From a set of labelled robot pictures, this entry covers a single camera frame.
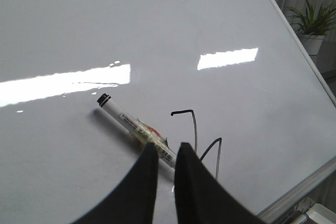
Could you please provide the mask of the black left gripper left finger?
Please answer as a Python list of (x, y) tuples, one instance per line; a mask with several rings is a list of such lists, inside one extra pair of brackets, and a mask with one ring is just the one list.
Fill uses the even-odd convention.
[(154, 144), (147, 143), (118, 186), (74, 223), (152, 223), (158, 159)]

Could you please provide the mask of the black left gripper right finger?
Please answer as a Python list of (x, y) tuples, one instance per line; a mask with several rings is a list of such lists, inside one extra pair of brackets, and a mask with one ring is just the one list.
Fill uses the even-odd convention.
[(189, 143), (181, 143), (174, 174), (178, 223), (263, 223), (209, 173)]

